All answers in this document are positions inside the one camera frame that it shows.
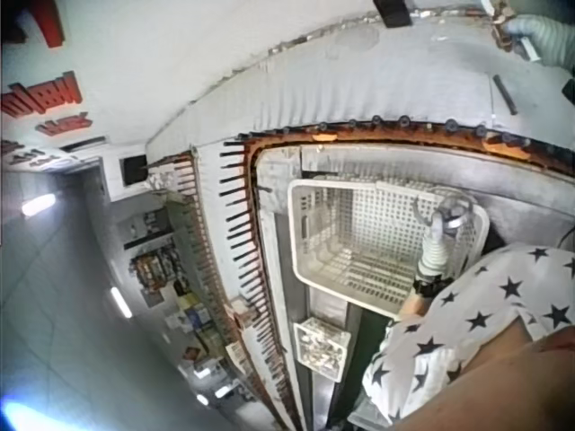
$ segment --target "hand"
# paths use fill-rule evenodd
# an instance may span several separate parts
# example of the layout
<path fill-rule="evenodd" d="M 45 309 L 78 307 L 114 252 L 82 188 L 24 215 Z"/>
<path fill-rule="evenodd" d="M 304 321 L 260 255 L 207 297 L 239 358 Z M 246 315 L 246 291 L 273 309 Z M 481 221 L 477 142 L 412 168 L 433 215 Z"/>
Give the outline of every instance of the hand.
<path fill-rule="evenodd" d="M 575 27 L 536 15 L 519 15 L 503 24 L 511 36 L 527 36 L 546 66 L 572 72 L 575 67 Z"/>

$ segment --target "white plastic crate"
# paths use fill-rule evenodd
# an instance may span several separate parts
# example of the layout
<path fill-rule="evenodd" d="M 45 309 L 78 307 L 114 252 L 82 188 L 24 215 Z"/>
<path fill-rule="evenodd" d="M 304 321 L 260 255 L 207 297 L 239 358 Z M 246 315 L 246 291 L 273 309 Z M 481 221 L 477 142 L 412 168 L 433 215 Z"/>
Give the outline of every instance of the white plastic crate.
<path fill-rule="evenodd" d="M 288 190 L 294 271 L 309 286 L 395 318 L 411 290 L 426 226 L 449 191 L 422 183 L 380 180 L 293 180 Z M 447 276 L 480 257 L 489 218 L 473 206 L 449 246 Z"/>
<path fill-rule="evenodd" d="M 297 360 L 335 382 L 341 381 L 351 334 L 312 317 L 294 323 Z"/>

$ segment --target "white plastic basket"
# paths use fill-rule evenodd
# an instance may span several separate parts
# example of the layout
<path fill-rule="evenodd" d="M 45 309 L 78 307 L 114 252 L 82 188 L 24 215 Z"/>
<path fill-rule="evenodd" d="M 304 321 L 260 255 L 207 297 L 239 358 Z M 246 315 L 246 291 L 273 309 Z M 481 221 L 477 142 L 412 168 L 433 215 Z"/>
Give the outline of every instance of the white plastic basket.
<path fill-rule="evenodd" d="M 294 271 L 309 286 L 395 318 L 411 290 L 426 226 L 447 191 L 380 180 L 293 180 L 288 190 Z M 447 276 L 481 256 L 489 217 L 474 205 L 451 240 Z"/>
<path fill-rule="evenodd" d="M 351 334 L 315 317 L 294 323 L 297 360 L 315 372 L 340 382 Z"/>

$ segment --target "glove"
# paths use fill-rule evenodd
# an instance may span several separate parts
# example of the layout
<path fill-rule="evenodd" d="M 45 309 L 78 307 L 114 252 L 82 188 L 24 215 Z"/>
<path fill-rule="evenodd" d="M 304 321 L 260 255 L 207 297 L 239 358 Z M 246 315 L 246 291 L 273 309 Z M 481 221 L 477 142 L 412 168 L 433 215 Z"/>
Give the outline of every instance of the glove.
<path fill-rule="evenodd" d="M 559 66 L 573 72 L 575 67 L 575 27 L 536 15 L 519 15 L 503 24 L 511 36 L 527 36 L 546 66 Z"/>

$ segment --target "star print shirt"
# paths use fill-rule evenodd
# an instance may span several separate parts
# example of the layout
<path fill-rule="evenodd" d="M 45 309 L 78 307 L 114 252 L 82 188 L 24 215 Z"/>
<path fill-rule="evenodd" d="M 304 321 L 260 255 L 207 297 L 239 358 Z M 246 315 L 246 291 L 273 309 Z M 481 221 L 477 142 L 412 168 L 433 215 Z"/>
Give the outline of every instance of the star print shirt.
<path fill-rule="evenodd" d="M 485 256 L 442 291 L 424 317 L 397 322 L 363 386 L 394 422 L 421 407 L 480 347 L 521 319 L 533 340 L 575 322 L 575 255 L 511 245 Z"/>

